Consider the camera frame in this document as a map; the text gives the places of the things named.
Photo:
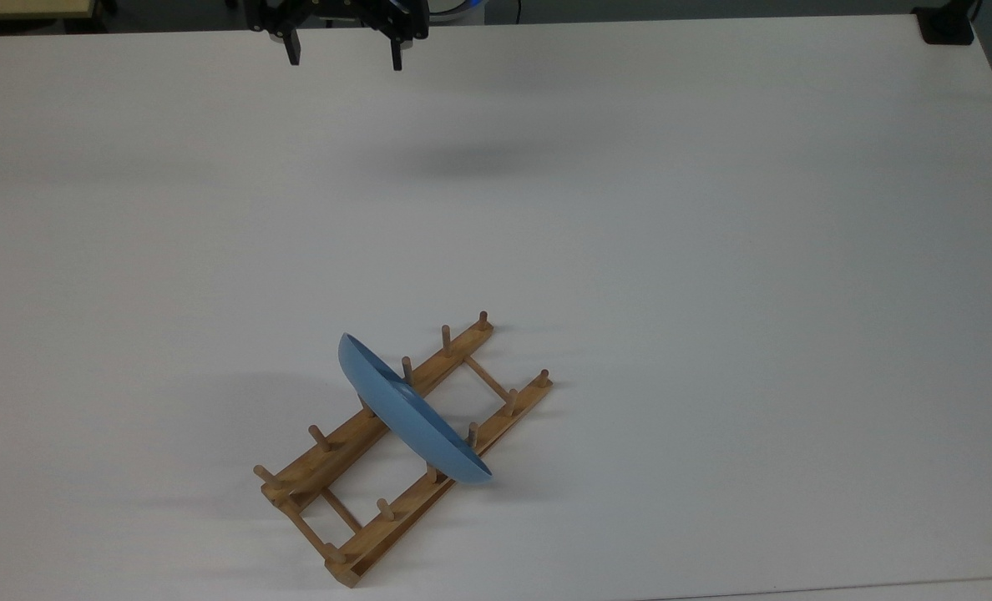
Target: wooden peg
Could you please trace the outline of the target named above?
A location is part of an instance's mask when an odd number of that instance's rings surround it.
[[[347,563],[347,556],[344,556],[335,544],[325,543],[325,552],[329,555],[329,560],[331,560],[331,562]]]
[[[518,389],[511,388],[507,391],[507,402],[504,403],[504,415],[511,417],[514,415],[514,406],[519,402],[519,391]]]
[[[443,356],[451,356],[451,328],[447,325],[440,326],[440,340],[443,342]]]
[[[329,444],[325,434],[321,433],[321,430],[317,429],[317,426],[311,425],[306,429],[312,437],[314,437],[314,442],[317,442],[317,448],[320,448],[324,452],[330,452],[332,450],[332,445]]]
[[[470,448],[478,448],[478,423],[470,422],[470,428],[466,431],[466,444]]]
[[[407,384],[415,383],[415,372],[411,369],[411,357],[403,357],[403,380]]]
[[[392,507],[388,506],[388,502],[384,498],[377,500],[377,510],[381,511],[381,517],[385,518],[385,520],[389,522],[396,521],[396,513],[392,512]]]
[[[284,482],[280,482],[280,480],[277,479],[277,476],[272,475],[270,471],[268,471],[268,469],[266,469],[265,467],[261,467],[261,465],[256,465],[255,469],[252,469],[252,472],[255,472],[256,476],[262,478],[264,482],[270,484],[271,487],[274,488],[285,487]]]

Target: blue plate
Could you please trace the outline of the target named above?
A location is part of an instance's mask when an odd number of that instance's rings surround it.
[[[346,334],[340,338],[338,355],[355,392],[414,452],[458,482],[492,479],[481,457],[373,351]]]

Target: table surface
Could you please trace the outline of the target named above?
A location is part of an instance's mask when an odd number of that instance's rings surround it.
[[[0,598],[992,578],[992,75],[910,16],[0,38]],[[355,590],[259,494],[389,361],[557,387]],[[496,400],[430,396],[459,431]],[[360,517],[423,472],[385,437]],[[334,543],[332,511],[312,522]]]

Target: floor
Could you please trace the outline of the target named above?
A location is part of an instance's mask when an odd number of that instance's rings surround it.
[[[457,0],[430,0],[431,7],[447,8]],[[920,4],[942,0],[520,0],[521,23],[618,22],[618,20],[713,19],[767,16],[908,14]],[[137,31],[203,31],[244,29],[244,15],[227,8],[224,0],[118,0],[117,15],[104,15],[111,33]],[[514,23],[516,0],[491,0],[484,8],[485,24]],[[480,22],[481,15],[473,17]],[[312,19],[305,27],[323,27]],[[336,23],[336,27],[351,27]],[[992,0],[984,0],[974,23],[992,65]],[[61,22],[45,23],[29,33],[64,32]]]

